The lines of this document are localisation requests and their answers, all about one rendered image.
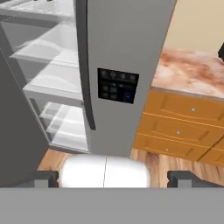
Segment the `dark grey open fridge door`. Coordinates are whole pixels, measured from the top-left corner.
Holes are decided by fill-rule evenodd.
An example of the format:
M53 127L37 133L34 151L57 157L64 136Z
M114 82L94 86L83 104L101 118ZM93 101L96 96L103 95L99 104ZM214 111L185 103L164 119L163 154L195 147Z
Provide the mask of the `dark grey open fridge door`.
M24 182L35 172L48 143L0 50L0 187Z

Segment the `black object on worktop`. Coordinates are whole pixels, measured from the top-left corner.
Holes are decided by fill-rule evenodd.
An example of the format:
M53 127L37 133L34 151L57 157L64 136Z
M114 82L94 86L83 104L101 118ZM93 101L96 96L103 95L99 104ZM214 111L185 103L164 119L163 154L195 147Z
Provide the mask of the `black object on worktop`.
M220 50L218 51L218 56L219 58L222 59L222 61L224 61L224 43L222 44L222 46L220 47Z

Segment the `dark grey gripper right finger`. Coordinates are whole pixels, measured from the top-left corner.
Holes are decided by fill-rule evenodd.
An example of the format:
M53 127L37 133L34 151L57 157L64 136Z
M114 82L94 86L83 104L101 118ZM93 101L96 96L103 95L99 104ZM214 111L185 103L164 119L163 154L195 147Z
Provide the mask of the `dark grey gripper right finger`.
M191 171L168 171L167 172L168 183L167 187L221 187L224 188L224 185L219 185L214 182L206 181L199 178Z

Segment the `clear fridge shelf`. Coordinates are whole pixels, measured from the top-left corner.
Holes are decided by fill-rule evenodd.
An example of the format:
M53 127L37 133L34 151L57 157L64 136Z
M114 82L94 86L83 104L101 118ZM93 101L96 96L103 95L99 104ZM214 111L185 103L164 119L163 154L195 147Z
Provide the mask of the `clear fridge shelf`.
M24 91L82 101L80 70L50 64L26 84Z
M70 150L88 151L82 108L48 102L40 118L46 125L50 144Z
M72 17L74 2L73 0L10 0L0 3L0 9Z
M68 67L79 66L79 58L76 49L69 49L44 39L24 42L11 57Z

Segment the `orange wooden cupboard door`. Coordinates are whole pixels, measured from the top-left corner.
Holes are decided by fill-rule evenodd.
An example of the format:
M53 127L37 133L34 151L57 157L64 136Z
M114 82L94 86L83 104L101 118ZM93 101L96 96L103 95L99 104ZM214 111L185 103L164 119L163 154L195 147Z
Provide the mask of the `orange wooden cupboard door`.
M199 161L224 167L224 137L204 154Z

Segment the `grey fridge body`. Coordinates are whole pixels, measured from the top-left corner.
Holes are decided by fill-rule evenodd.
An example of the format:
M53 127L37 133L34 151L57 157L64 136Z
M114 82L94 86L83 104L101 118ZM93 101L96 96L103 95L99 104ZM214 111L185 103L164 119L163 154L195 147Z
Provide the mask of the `grey fridge body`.
M0 16L5 17L5 19L0 22L0 30L3 33L3 37L6 38L6 45L9 47L7 51L7 59L12 68L14 77L16 78L19 86L22 88L22 92L29 102L31 109L38 120L40 128L44 132L46 141L54 149L69 151L71 153L88 153L89 127L87 124L83 100L78 101L75 99L50 96L47 94L25 92L24 87L26 86L26 84L31 79L33 79L41 70L52 63L39 62L28 59L15 59L11 57L11 55L15 51L17 51L18 47L21 46L24 42L33 41L35 39L48 40L59 46L64 46L69 49L76 49L78 52L74 0L73 6L74 15L72 17L59 17L48 14L0 9ZM43 118L39 117L44 109L44 106L48 102L82 108L88 151L70 150L68 148L62 148L57 145L50 144L50 137L46 133L47 122L45 122Z

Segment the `grey fridge door with panel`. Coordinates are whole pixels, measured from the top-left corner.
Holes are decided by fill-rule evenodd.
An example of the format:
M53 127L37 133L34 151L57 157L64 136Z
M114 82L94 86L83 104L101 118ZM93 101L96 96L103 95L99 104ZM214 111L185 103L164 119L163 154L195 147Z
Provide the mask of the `grey fridge door with panel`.
M87 0L92 154L130 154L176 2Z

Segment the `orange wooden drawer front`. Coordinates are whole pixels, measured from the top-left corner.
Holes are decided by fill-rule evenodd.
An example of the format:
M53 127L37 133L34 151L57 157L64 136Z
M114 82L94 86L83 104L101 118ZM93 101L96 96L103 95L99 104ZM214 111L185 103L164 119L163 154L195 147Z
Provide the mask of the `orange wooden drawer front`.
M224 128L223 101L151 90L144 112Z
M137 132L156 137L182 139L191 143L209 142L213 145L224 136L223 128L146 113L143 113Z
M186 140L136 133L133 148L191 161L199 160L213 143L191 143Z

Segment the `white rounded object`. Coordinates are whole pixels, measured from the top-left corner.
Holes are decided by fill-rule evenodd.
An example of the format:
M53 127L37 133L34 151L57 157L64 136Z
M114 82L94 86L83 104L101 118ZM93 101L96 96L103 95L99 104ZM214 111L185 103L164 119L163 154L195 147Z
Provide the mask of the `white rounded object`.
M127 157L79 155L68 157L59 171L66 188L149 188L147 165Z

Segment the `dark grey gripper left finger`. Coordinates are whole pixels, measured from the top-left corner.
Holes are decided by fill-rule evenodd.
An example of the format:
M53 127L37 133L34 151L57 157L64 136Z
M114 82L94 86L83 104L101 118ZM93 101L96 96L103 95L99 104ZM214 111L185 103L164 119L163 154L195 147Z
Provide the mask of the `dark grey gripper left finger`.
M57 171L35 171L22 181L13 184L14 187L28 188L58 188L59 173Z

